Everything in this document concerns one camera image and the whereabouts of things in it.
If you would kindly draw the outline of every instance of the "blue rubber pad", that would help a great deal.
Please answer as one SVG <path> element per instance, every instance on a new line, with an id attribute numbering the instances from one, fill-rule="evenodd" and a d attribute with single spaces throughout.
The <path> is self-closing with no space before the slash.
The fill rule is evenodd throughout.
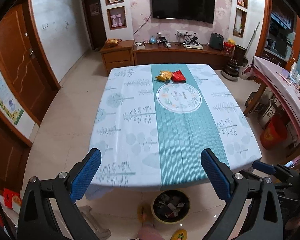
<path id="1" fill-rule="evenodd" d="M 91 155 L 71 185 L 70 198 L 72 203 L 82 199 L 100 164 L 101 153 L 98 149 L 95 149 L 95 152 Z"/>
<path id="2" fill-rule="evenodd" d="M 228 203 L 231 199 L 230 183 L 206 150 L 201 152 L 201 165 L 204 171 L 207 173 L 207 176 L 219 199 L 222 199 Z"/>
<path id="3" fill-rule="evenodd" d="M 262 163 L 262 162 L 259 162 L 259 161 L 254 161 L 252 163 L 252 167 L 258 171 L 262 171 L 266 174 L 269 174 L 269 175 L 274 175 L 275 174 L 275 168 L 274 166 L 272 165 L 269 165 L 269 164 L 265 164 L 265 163 Z"/>

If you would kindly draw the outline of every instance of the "floor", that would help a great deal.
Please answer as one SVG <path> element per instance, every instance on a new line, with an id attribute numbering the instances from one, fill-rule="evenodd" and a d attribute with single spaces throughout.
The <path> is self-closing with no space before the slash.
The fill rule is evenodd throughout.
<path id="1" fill-rule="evenodd" d="M 216 72 L 244 110 L 246 99 L 252 91 L 257 91 L 259 85 L 240 78 L 237 82 L 231 82 L 223 78 L 220 71 Z M 40 180 L 54 178 L 61 171 L 69 171 L 84 158 L 106 82 L 106 71 L 98 52 L 86 54 L 70 70 L 35 136 L 26 166 L 24 188 L 31 176 L 35 175 Z M 250 116 L 248 122 L 259 143 L 262 161 L 277 163 L 281 150 L 265 150 L 259 141 L 262 130 L 255 116 Z M 225 202 L 218 199 L 210 183 L 183 190 L 190 198 L 191 209 L 182 227 L 188 231 L 188 239 L 202 239 L 218 218 Z M 77 201 L 77 206 L 89 205 L 93 208 L 93 216 L 104 228 L 111 230 L 110 240 L 132 239 L 140 228 L 138 204 L 151 203 L 158 194 L 115 189 L 101 199 L 88 201 L 84 197 Z M 248 205 L 249 201 L 246 201 L 230 239 L 239 233 Z M 180 228 L 180 224 L 164 225 L 156 221 L 155 226 L 167 240 Z"/>

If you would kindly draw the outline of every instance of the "tv screen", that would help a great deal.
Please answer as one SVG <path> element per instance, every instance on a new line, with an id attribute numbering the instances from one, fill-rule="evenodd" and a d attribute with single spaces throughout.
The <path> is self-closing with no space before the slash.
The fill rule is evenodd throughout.
<path id="1" fill-rule="evenodd" d="M 213 24 L 214 6 L 215 0 L 152 0 L 152 17 Z"/>

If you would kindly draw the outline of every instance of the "metal screw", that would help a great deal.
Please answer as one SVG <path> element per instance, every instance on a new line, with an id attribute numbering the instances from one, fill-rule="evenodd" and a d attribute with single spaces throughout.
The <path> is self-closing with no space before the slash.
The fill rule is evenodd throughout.
<path id="1" fill-rule="evenodd" d="M 236 173 L 236 174 L 234 175 L 234 177 L 235 177 L 236 179 L 243 179 L 243 176 L 242 176 L 241 173 Z"/>
<path id="2" fill-rule="evenodd" d="M 269 177 L 265 177 L 265 181 L 266 181 L 266 183 L 272 183 L 272 180 Z"/>
<path id="3" fill-rule="evenodd" d="M 63 172 L 60 172 L 60 173 L 59 173 L 59 176 L 58 176 L 58 177 L 59 177 L 60 179 L 64 179 L 67 175 L 68 175 L 68 173 L 66 173 L 65 171 L 63 171 Z"/>
<path id="4" fill-rule="evenodd" d="M 29 179 L 29 181 L 30 181 L 31 183 L 34 183 L 36 180 L 37 180 L 37 177 L 36 177 L 36 176 L 31 177 L 31 178 Z"/>

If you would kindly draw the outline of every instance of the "kitchen counter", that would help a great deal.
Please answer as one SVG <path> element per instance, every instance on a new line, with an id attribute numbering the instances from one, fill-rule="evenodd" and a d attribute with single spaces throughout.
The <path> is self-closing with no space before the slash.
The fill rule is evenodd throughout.
<path id="1" fill-rule="evenodd" d="M 272 55 L 275 55 L 276 57 L 278 57 L 278 58 L 284 60 L 285 62 L 288 62 L 288 60 L 286 60 L 284 57 L 280 56 L 279 54 L 276 54 L 275 52 L 273 52 L 273 51 L 271 51 L 271 50 L 269 50 L 269 49 L 266 49 L 266 48 L 264 48 L 264 50 L 265 50 L 266 52 L 268 52 L 268 53 L 270 53 L 270 54 L 272 54 Z"/>

